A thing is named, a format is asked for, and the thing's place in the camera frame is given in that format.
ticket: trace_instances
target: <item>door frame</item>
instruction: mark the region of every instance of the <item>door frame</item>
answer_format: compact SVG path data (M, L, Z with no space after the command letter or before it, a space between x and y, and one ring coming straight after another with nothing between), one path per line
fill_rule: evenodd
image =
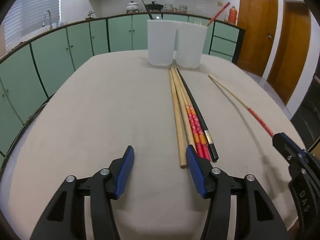
M279 45L280 45L280 42L281 42L281 36L282 36L282 31L283 31L283 24L284 24L284 14L285 14L285 5L286 3L301 3L301 4L305 4L307 6L307 4L304 2L304 1L301 1L301 0L283 0L283 13L282 13L282 24L281 24L281 33L280 33L280 37L279 37L279 43L278 43L278 46L277 46L277 51L276 51L276 54L275 54L275 57L273 59L273 62L272 62L272 67L268 73L268 77L267 77L267 82L270 81L270 78L271 78L271 73L272 71L274 70L275 68L275 63L276 63L276 58L278 56L278 52L279 52ZM308 14L309 14L309 19L310 19L310 34L309 34L309 47L310 47L310 38L311 38L311 14L310 14L310 9L308 8ZM307 56L306 56L306 60L304 62L304 65L303 65L303 68L302 68L302 71L305 67L305 64L306 64L306 61L307 61L307 57L308 57L308 52L307 52ZM286 101L284 102L285 105L287 105L287 103L289 102L295 88L293 89L291 95L286 99Z

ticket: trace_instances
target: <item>floor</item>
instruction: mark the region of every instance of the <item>floor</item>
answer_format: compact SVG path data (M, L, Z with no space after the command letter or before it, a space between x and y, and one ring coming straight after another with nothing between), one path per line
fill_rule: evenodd
M274 91L274 89L271 87L271 85L264 79L262 79L260 76L257 76L256 74L247 72L246 73L260 86L265 90L265 92L268 93L268 95L276 102L276 104L280 107L280 109L284 112L284 114L287 116L287 118L290 120L292 118L290 112L288 111L285 104L282 102L281 98L278 96L278 94Z

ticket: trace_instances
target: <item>pot lid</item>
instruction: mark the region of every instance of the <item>pot lid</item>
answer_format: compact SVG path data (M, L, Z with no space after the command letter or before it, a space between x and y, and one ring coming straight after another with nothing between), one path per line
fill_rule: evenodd
M131 1L131 2L127 3L126 5L139 5L139 4L136 3L136 2Z

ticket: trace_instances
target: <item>sink faucet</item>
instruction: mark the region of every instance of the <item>sink faucet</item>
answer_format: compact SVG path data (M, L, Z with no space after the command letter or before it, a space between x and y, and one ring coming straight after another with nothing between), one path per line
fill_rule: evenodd
M50 12L49 10L45 11L45 13L44 13L44 20L43 20L42 27L44 27L44 26L45 26L45 16L47 15L47 12L49 12L50 30L52 30L51 12Z

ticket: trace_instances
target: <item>beige tablecloth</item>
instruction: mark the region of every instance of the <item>beige tablecloth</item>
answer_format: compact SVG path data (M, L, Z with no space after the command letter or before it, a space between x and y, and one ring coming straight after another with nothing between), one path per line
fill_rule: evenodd
M260 124L207 74L233 90L275 133L285 132L304 147L290 121L258 84L226 60L203 55L198 69L181 73L217 148L220 158L213 166L231 176L253 174L290 226L296 212L287 162ZM30 237L68 175L92 176L122 157L128 145L135 151L134 166L125 193L112 202L122 239L200 239L209 200L196 193L189 170L179 168L168 68L150 66L143 50L91 58L40 114L12 177L9 215L21 239ZM232 197L230 236L235 208Z

